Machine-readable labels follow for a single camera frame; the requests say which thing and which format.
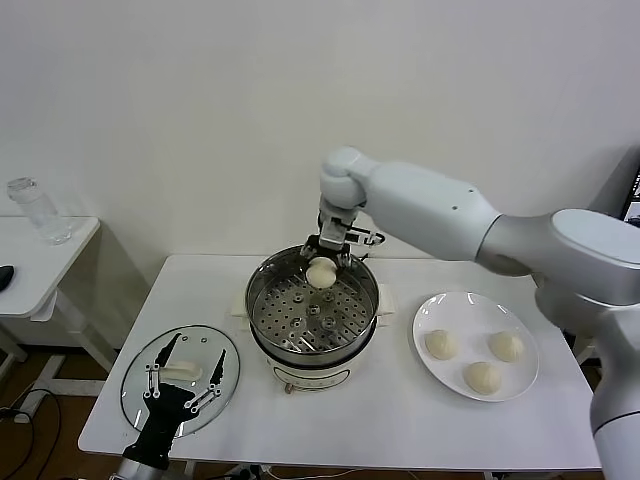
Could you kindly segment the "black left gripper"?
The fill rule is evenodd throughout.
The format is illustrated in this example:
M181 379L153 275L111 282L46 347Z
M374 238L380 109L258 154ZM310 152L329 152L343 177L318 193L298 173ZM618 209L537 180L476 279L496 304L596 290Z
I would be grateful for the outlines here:
M160 383L160 370L167 365L181 333L176 333L160 349L155 360L145 366L147 383L143 392L149 415L136 442L125 448L123 457L155 469L169 467L169 452L179 426L193 418L221 396L224 361L227 351L222 350L207 388L193 397L181 387Z

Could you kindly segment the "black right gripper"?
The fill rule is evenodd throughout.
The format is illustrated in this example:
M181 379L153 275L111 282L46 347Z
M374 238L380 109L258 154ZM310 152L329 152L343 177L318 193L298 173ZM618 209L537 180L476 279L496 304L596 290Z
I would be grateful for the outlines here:
M349 270L351 268L353 255L351 245L343 243L337 249L322 246L319 242L319 235L310 235L300 250L300 256L306 264L309 264L316 257L325 257L335 260L339 270Z

